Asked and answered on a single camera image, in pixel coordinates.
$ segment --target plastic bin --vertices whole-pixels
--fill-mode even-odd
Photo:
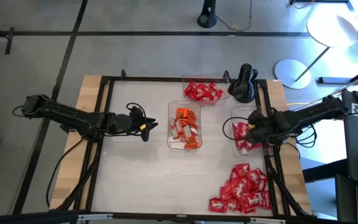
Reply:
[[[254,111],[259,110],[259,106],[235,106],[231,110],[231,117],[241,117],[241,118],[248,118],[248,116]],[[233,124],[238,127],[238,124],[242,122],[247,124],[248,121],[245,119],[237,119],[234,118],[231,120],[230,123],[230,130],[232,136],[234,136]],[[264,145],[260,145],[260,147],[254,148],[250,151],[246,149],[238,149],[236,141],[232,141],[232,150],[235,157],[243,157],[243,156],[263,156],[265,153],[268,153],[268,147]]]
[[[173,138],[173,131],[171,128],[171,118],[176,118],[178,108],[188,108],[192,110],[196,115],[197,130],[197,141],[199,146],[196,149],[185,149],[185,141],[175,140]],[[194,152],[203,145],[203,139],[201,137],[201,106],[200,104],[192,101],[180,101],[174,100],[168,104],[168,126],[167,126],[167,144],[173,151],[177,152]]]
[[[228,73],[220,73],[220,74],[213,74],[213,75],[189,75],[184,74],[182,76],[182,84],[183,84],[183,96],[186,100],[194,101],[200,104],[201,106],[219,106],[223,105],[225,100],[230,97],[230,94],[227,92],[229,88],[229,75]],[[198,101],[186,96],[185,89],[188,87],[190,82],[195,82],[196,85],[200,83],[204,83],[206,86],[209,87],[210,83],[214,83],[219,89],[223,91],[222,96],[218,100],[206,100],[206,101]]]

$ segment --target wooden table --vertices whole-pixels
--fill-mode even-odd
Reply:
[[[96,99],[98,96],[101,77],[99,75],[85,75],[80,90],[80,95],[76,104],[76,108],[84,111],[94,111]],[[285,100],[284,89],[281,81],[279,80],[267,80],[268,93],[270,98],[270,104],[272,107],[279,111],[285,111],[288,109],[287,102]],[[106,104],[108,88],[104,88],[104,93],[100,105],[100,111]],[[262,89],[259,89],[260,100],[262,103],[262,110],[265,109],[265,99]],[[65,151],[71,148],[75,143],[80,140],[78,133],[70,133],[68,135]],[[62,161],[58,172],[58,177],[53,191],[53,196],[50,204],[50,208],[58,207],[64,199],[70,194],[80,178],[81,167],[85,155],[86,143],[82,142],[75,150],[69,153]],[[291,146],[284,144],[280,151],[283,173],[286,186],[295,198],[295,200],[302,206],[302,208],[311,213],[310,202],[306,191],[306,184],[303,179],[302,168],[298,158],[298,152]],[[85,207],[85,202],[88,194],[88,186],[86,185],[81,197],[80,208]],[[276,186],[275,188],[278,212],[284,214],[282,198],[280,190]]]

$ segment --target pile of candy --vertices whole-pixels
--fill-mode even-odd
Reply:
[[[251,144],[247,140],[244,139],[248,130],[250,129],[250,125],[248,123],[238,122],[237,126],[233,124],[233,133],[234,133],[234,141],[236,142],[237,150],[241,154],[245,154],[250,152],[253,149],[261,148],[262,144]]]
[[[267,176],[260,170],[250,170],[249,164],[237,164],[230,179],[221,187],[219,197],[209,200],[209,211],[243,214],[255,213],[256,208],[272,210],[270,192],[265,190]]]
[[[173,140],[184,141],[185,149],[197,149],[201,145],[197,141],[197,116],[188,108],[178,108],[176,118],[170,118]]]
[[[185,95],[197,101],[217,101],[222,97],[223,90],[215,83],[211,82],[208,86],[204,83],[196,85],[195,82],[189,82],[189,85],[185,88]]]

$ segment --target white tabletop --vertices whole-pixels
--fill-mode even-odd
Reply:
[[[306,28],[314,40],[327,47],[346,48],[357,38],[357,29],[343,16],[316,14]]]
[[[110,111],[128,113],[125,105],[142,105],[158,126],[148,142],[140,137],[104,138],[91,210],[193,215],[240,215],[208,211],[209,199],[219,196],[219,187],[236,164],[249,163],[265,172],[263,156],[236,157],[231,140],[222,134],[224,120],[231,117],[233,97],[222,106],[201,108],[203,145],[196,152],[175,152],[167,146],[168,103],[184,100],[176,82],[114,82]],[[257,209],[249,215],[272,215]]]

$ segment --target concrete floor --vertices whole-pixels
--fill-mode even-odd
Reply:
[[[89,1],[81,31],[206,31],[195,20],[202,0]],[[218,1],[217,14],[228,24],[248,25],[249,1]],[[0,29],[73,29],[80,0],[8,1],[0,0]],[[358,26],[358,3],[354,4]],[[316,12],[347,14],[345,4],[314,3],[296,10],[287,0],[254,1],[253,32],[306,32],[306,22]],[[220,22],[207,31],[228,31]],[[38,129],[39,120],[29,121],[11,115],[13,107],[25,96],[50,95],[62,64],[69,37],[15,36],[10,55],[4,55],[0,42],[0,215],[11,212],[25,164]],[[228,70],[236,77],[243,63],[259,70],[259,78],[273,79],[273,66],[282,59],[294,58],[311,63],[324,46],[309,37],[196,37],[196,36],[92,36],[77,37],[58,101],[74,106],[83,75],[119,75],[124,68],[133,76],[181,76],[184,73],[208,74]],[[317,100],[340,85],[319,85],[320,76],[353,77],[358,74],[358,40],[348,49],[331,49],[310,70],[313,81],[302,90],[285,88],[289,103]],[[337,133],[337,144],[329,154],[322,147],[329,139],[318,139],[313,149],[300,148],[304,158],[327,163],[346,156],[341,124],[318,124],[318,132],[329,126]],[[51,123],[40,160],[29,190],[24,212],[47,210],[45,189],[53,167],[62,155],[67,135]]]

